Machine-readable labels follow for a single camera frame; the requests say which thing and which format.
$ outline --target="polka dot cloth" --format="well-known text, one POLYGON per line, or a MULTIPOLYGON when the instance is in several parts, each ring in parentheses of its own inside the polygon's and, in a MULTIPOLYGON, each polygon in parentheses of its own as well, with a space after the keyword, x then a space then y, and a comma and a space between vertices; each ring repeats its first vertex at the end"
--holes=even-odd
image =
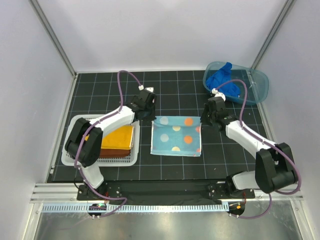
POLYGON ((200 157, 201 123, 195 116, 157 116, 152 123, 151 154, 200 157))

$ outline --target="folded cloth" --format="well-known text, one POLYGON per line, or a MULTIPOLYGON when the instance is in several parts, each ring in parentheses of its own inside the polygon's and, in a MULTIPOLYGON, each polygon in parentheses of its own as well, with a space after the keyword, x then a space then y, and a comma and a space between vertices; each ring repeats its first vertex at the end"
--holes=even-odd
POLYGON ((109 133, 102 139, 101 149, 122 149, 130 150, 133 145, 134 127, 122 126, 109 133))
MULTIPOLYGON (((227 62, 223 67, 221 67, 217 72, 210 76, 206 81, 206 86, 210 89, 217 88, 221 84, 231 80, 231 68, 232 64, 227 62)), ((226 96, 238 98, 240 95, 240 89, 233 82, 230 82, 219 89, 219 92, 226 96)))
POLYGON ((131 150, 122 149, 101 149, 99 158, 112 159, 112 158, 124 158, 130 155, 131 150))
POLYGON ((153 155, 199 157, 201 145, 198 116, 157 116, 152 122, 153 155))

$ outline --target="brown cloth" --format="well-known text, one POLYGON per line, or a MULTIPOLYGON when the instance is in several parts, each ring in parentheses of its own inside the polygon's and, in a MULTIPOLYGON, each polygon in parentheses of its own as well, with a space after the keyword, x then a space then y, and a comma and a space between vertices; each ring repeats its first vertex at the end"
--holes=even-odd
POLYGON ((131 150, 123 149, 101 149, 100 156, 101 159, 111 159, 111 158, 124 158, 130 155, 131 150))

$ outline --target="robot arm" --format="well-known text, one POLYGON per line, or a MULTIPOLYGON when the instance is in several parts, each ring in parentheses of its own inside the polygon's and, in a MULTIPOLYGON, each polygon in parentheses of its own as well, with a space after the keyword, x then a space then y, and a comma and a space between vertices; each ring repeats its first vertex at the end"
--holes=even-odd
POLYGON ((112 117, 101 121, 92 128, 79 155, 79 167, 82 169, 85 178, 94 189, 97 189, 104 181, 104 177, 100 172, 99 164, 97 162, 100 155, 102 139, 109 133, 124 125, 129 125, 138 120, 154 120, 157 96, 153 91, 153 87, 142 89, 139 95, 134 96, 132 100, 127 105, 123 106, 120 111, 118 108, 111 113, 90 121, 80 118, 75 122, 64 146, 65 150, 72 156, 72 158, 76 157, 80 141, 85 131, 102 118, 115 114, 112 117))
POLYGON ((286 143, 276 144, 264 138, 244 123, 241 126, 238 118, 228 113, 224 94, 215 90, 212 93, 215 95, 205 104, 201 122, 209 126, 218 125, 220 131, 224 131, 228 138, 239 143, 256 160, 255 171, 240 172, 227 177, 232 190, 261 189, 265 193, 271 193, 296 183, 298 178, 293 167, 265 142, 276 146, 293 160, 290 147, 286 143), (244 127, 256 137, 246 132, 244 127))

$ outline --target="white plastic basket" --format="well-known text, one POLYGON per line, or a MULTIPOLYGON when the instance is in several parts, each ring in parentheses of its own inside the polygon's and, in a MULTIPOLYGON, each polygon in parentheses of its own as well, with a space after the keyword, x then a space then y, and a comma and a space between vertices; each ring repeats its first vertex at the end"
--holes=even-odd
MULTIPOLYGON (((66 136, 63 143, 62 148, 62 155, 61 155, 61 161, 66 166, 73 166, 75 160, 71 158, 69 153, 65 150, 64 146, 66 144, 66 141, 71 133, 72 128, 75 125, 75 122, 79 118, 84 118, 86 120, 95 119, 98 117, 101 117, 102 114, 86 114, 86 115, 76 115, 74 116, 71 121, 70 125, 66 131, 66 136)), ((131 153, 129 156, 121 157, 121 158, 98 158, 97 162, 100 167, 128 167, 132 166, 136 163, 138 158, 138 152, 139 152, 139 141, 140 141, 140 124, 139 121, 135 121, 131 124, 131 126, 134 127, 133 129, 133 147, 131 148, 131 153)))

